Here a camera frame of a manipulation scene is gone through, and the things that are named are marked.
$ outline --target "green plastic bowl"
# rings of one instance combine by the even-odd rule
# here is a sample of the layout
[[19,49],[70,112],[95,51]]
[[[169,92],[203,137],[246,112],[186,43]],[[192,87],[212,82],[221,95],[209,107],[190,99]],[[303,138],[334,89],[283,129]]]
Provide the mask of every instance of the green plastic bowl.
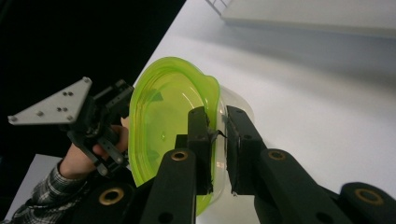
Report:
[[[179,58],[162,58],[144,71],[130,105],[129,159],[137,186],[157,174],[163,154],[175,148],[177,134],[187,133],[190,110],[203,106],[209,128],[217,129],[219,95],[213,77]],[[213,176],[216,165],[212,167]],[[197,216],[211,198],[212,194],[197,196]]]

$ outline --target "white tabletop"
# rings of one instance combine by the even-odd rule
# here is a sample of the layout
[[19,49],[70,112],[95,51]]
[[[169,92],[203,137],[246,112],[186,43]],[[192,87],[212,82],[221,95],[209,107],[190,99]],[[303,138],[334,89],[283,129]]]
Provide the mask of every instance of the white tabletop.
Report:
[[[321,186],[360,181],[396,198],[396,39],[225,24],[188,0],[148,65],[166,56],[245,98],[265,144]],[[257,223],[251,198],[229,192],[198,223]]]

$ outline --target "metal bracket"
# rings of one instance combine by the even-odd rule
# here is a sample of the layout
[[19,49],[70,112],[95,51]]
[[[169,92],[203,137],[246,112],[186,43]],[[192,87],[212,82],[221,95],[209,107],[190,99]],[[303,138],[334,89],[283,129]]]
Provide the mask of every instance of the metal bracket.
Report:
[[73,123],[78,118],[91,84],[91,80],[84,77],[20,113],[8,116],[8,121],[13,125]]

